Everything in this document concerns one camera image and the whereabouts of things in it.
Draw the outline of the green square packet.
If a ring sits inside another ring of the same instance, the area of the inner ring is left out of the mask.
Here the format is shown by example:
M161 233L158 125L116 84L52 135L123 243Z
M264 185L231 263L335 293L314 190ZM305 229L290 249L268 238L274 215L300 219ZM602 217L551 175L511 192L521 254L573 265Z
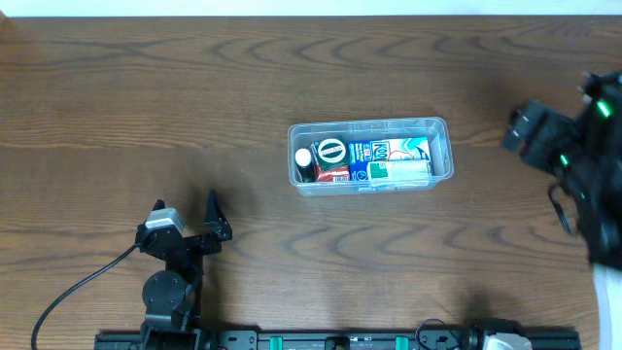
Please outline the green square packet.
M313 142L311 150L322 170L332 170L349 163L349 149L340 136Z

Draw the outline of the white green medicine box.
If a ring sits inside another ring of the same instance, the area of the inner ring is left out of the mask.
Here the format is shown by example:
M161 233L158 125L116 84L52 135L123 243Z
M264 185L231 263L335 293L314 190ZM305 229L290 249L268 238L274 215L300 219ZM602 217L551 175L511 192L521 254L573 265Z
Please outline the white green medicine box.
M424 159L372 161L367 165L367 175L369 181L378 184L426 186L431 171Z

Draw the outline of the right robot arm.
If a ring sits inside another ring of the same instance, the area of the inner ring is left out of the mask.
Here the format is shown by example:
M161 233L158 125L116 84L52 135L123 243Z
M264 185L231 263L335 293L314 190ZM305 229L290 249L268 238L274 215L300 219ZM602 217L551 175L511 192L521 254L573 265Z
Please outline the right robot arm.
M550 191L574 203L571 225L560 202L553 207L564 230L581 235L599 306L599 346L621 346L621 75L587 73L582 112L574 119L529 101L514 110L501 145L527 165L552 175Z

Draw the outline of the blue Kool Fever box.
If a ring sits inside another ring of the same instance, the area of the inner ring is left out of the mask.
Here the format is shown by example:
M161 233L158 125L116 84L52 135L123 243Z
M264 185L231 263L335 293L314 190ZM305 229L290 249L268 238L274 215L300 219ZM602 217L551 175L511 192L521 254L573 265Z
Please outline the blue Kool Fever box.
M432 174L432 159L426 137L406 137L382 140L351 141L348 143L352 181L369 179L367 166L373 161L424 160Z

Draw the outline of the red sachet packet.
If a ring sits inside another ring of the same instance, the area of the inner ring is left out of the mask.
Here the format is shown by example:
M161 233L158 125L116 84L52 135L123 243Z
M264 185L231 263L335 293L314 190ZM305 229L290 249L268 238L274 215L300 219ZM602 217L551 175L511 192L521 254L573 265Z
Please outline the red sachet packet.
M344 165L333 169L324 170L317 167L317 182L347 182L350 180L349 166Z

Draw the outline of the dark bottle white cap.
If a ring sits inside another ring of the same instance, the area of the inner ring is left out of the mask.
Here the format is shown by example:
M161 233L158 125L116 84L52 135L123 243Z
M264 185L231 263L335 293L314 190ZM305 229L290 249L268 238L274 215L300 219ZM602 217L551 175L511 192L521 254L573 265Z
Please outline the dark bottle white cap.
M294 161L303 183L315 181L315 166L313 156L309 149L300 148L294 153Z

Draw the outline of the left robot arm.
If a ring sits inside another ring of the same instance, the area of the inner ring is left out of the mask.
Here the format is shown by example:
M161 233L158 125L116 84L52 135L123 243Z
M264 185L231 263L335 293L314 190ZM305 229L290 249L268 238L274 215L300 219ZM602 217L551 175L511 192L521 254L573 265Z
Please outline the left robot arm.
M185 222L174 208L158 200L137 228L140 252L159 259L165 268L154 273L142 290L146 316L140 330L142 349L217 349L218 336L202 326L203 258L219 254L232 229L215 191L209 191L204 225L207 231L184 236Z

